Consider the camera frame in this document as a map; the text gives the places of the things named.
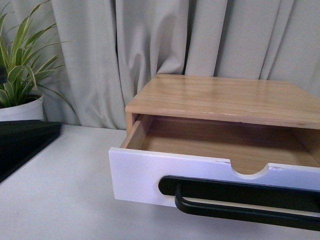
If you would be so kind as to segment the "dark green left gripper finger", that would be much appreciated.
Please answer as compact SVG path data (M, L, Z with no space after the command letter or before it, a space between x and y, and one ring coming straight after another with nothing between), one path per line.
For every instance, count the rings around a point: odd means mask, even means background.
M0 181L3 182L57 139L61 130L60 122L2 121L0 123Z

